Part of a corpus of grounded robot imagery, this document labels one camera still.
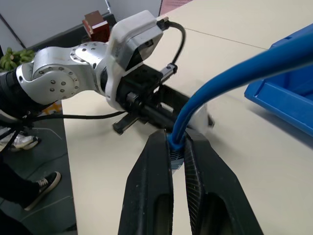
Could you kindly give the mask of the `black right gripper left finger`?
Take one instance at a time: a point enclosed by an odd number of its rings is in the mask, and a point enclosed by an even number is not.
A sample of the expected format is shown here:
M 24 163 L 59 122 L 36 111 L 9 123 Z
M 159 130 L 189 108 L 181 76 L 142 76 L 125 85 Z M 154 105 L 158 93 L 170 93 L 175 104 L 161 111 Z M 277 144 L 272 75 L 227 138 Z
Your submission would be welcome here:
M 174 192 L 164 131 L 148 140 L 126 182 L 118 235 L 172 235 Z

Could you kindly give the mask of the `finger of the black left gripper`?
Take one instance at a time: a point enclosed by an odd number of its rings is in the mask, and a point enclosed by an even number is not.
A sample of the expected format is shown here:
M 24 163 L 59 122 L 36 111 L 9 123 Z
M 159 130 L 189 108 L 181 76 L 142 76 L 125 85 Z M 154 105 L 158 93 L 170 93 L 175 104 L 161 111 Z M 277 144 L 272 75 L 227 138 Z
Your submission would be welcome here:
M 159 103 L 164 103 L 172 108 L 183 108 L 189 100 L 185 94 L 166 85 L 161 85 L 156 94 Z
M 140 121 L 149 123 L 158 129 L 172 130 L 177 115 L 161 107 L 161 105 L 144 104 L 139 107 Z

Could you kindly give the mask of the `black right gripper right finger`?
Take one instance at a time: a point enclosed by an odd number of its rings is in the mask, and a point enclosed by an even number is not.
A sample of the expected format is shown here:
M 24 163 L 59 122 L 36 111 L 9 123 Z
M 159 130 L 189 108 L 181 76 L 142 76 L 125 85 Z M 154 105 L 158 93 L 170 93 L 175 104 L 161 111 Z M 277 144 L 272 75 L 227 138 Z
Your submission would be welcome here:
M 237 176 L 194 130 L 185 133 L 184 172 L 192 235 L 263 235 Z

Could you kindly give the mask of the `white coupler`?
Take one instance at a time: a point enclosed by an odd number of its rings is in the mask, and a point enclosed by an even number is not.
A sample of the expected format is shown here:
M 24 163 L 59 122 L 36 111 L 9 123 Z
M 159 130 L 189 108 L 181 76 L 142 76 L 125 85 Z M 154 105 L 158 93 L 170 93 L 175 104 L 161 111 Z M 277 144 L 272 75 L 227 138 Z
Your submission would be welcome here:
M 215 122 L 208 113 L 206 104 L 202 105 L 192 115 L 188 127 L 205 135 L 210 128 L 213 128 Z

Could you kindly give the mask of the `blue plastic bin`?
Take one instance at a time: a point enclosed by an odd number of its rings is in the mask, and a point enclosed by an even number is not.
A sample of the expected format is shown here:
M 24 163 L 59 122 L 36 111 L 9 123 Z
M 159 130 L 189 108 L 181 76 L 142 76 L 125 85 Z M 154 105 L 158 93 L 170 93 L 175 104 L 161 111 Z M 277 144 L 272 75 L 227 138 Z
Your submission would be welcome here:
M 244 95 L 313 137 L 313 64 L 253 82 Z

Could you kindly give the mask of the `stacked red boxes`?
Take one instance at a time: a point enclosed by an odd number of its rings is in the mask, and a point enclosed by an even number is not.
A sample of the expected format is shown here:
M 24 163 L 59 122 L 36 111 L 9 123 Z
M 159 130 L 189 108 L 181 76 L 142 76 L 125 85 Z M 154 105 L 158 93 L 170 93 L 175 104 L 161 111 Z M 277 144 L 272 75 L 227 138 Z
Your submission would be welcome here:
M 110 25 L 103 19 L 99 11 L 86 14 L 82 23 L 91 41 L 106 43 L 109 40 Z

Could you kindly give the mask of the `pink perforated panel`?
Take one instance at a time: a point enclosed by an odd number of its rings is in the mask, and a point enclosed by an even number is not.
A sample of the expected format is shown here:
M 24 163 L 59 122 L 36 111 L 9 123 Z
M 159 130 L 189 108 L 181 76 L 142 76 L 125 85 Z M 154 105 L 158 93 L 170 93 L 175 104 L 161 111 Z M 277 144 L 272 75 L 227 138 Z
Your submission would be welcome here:
M 193 0 L 161 0 L 159 9 L 159 15 L 166 14 L 172 10 L 175 10 Z

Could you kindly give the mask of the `yellow floor object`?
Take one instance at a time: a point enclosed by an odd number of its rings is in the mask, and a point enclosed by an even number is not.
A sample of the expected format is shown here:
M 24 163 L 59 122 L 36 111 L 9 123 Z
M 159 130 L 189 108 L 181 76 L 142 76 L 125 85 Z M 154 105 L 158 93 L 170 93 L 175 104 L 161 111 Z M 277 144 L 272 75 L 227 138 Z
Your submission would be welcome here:
M 43 110 L 43 115 L 51 115 L 55 113 L 60 113 L 62 111 L 62 102 L 56 101 L 49 107 Z

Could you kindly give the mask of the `black canvas sneaker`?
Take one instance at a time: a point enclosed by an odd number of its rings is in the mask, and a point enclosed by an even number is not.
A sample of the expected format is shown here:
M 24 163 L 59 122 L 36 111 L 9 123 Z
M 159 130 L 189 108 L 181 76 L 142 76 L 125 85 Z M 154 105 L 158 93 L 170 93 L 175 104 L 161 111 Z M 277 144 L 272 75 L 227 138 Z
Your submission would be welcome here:
M 50 193 L 60 182 L 62 175 L 58 171 L 54 171 L 44 178 L 37 181 L 39 185 L 39 192 L 36 197 L 25 206 L 23 209 L 25 211 L 32 210 L 48 193 Z

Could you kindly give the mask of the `green potted plant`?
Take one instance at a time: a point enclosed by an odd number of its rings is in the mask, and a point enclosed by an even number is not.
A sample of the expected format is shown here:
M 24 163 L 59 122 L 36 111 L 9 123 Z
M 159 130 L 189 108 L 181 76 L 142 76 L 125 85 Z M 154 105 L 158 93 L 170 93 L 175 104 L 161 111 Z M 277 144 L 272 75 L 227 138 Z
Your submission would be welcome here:
M 19 65 L 31 62 L 35 57 L 35 52 L 31 49 L 13 51 L 8 47 L 5 55 L 0 58 L 0 72 L 12 71 Z

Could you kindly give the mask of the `white sneaker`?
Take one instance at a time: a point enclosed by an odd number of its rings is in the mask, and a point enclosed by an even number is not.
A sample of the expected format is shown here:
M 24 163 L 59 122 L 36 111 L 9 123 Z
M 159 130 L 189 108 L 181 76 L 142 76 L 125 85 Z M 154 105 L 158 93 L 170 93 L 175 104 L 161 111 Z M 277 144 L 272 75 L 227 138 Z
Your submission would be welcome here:
M 17 136 L 10 147 L 11 151 L 29 150 L 39 144 L 40 138 L 36 136 Z

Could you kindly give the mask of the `black trouser leg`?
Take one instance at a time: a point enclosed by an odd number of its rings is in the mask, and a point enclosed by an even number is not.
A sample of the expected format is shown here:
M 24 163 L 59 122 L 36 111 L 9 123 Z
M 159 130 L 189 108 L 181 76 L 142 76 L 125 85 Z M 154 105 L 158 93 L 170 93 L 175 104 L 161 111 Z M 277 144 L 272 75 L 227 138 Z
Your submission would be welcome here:
M 26 208 L 38 197 L 39 191 L 38 183 L 21 178 L 9 165 L 0 160 L 1 198 Z

